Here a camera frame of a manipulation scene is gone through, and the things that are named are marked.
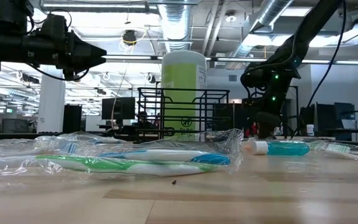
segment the pillar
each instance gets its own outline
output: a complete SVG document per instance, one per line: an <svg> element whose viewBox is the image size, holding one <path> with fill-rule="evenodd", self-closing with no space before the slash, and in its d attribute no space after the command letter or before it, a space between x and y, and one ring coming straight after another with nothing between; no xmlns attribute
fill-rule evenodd
<svg viewBox="0 0 358 224"><path fill-rule="evenodd" d="M42 65L40 69L50 75L64 78L62 70L57 70L55 66ZM63 131L65 92L66 83L64 81L42 75L37 125L38 133L60 133Z"/></svg>

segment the air duct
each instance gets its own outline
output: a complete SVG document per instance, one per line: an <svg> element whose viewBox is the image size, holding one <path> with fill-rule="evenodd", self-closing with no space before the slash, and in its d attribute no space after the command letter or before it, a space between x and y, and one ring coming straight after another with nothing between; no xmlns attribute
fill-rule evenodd
<svg viewBox="0 0 358 224"><path fill-rule="evenodd" d="M166 44L167 52L173 50L188 50L189 43L180 42L188 37L190 25L190 6L177 4L159 5L162 18L162 32L164 37L172 40Z"/></svg>
<svg viewBox="0 0 358 224"><path fill-rule="evenodd" d="M246 57L249 52L252 50L253 46L249 46L244 43L244 40L247 38L250 32L253 32L257 29L263 27L273 26L273 23L281 16L284 10L290 6L293 0L265 0L260 10L256 14L256 18L253 18L253 15L248 16L246 21L244 22L243 29L243 43L238 46L238 48L233 51L230 57ZM225 65L226 69L233 70L235 68L239 68L238 63L230 62Z"/></svg>
<svg viewBox="0 0 358 224"><path fill-rule="evenodd" d="M191 7L179 4L160 4L150 6L147 3L141 4L111 4L104 3L77 3L68 1L40 1L40 8L50 12L55 9L64 9L69 12L116 12L116 13L150 13L160 14L162 18L162 30L164 37L171 40L167 44L167 51L187 50L189 43L181 42L186 40L189 33Z"/></svg>

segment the table surface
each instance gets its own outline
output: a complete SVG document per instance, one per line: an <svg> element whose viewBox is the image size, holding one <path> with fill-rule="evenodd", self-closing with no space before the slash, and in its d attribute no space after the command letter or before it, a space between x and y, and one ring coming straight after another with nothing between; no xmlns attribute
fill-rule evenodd
<svg viewBox="0 0 358 224"><path fill-rule="evenodd" d="M246 155L233 174L4 177L0 223L358 223L358 161Z"/></svg>

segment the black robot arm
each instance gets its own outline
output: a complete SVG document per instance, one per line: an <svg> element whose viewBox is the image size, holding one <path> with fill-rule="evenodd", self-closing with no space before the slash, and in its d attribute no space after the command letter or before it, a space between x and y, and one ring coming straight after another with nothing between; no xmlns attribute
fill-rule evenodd
<svg viewBox="0 0 358 224"><path fill-rule="evenodd" d="M0 70L1 62L55 65L70 81L77 73L106 62L102 56L107 52L69 32L63 16L49 14L40 29L28 32L27 17L33 29L33 13L29 0L0 0Z"/></svg>
<svg viewBox="0 0 358 224"><path fill-rule="evenodd" d="M241 76L244 87L265 88L257 103L259 138L269 137L280 125L280 113L292 78L300 78L297 68L305 58L310 42L339 8L343 0L320 0L305 16L297 32L265 62L250 64Z"/></svg>

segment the toothpaste cap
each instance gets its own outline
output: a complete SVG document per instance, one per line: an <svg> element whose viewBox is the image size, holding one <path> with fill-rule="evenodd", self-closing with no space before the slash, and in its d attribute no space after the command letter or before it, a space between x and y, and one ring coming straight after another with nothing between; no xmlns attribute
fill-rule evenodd
<svg viewBox="0 0 358 224"><path fill-rule="evenodd" d="M267 141L252 141L251 146L254 155L266 155L269 151Z"/></svg>

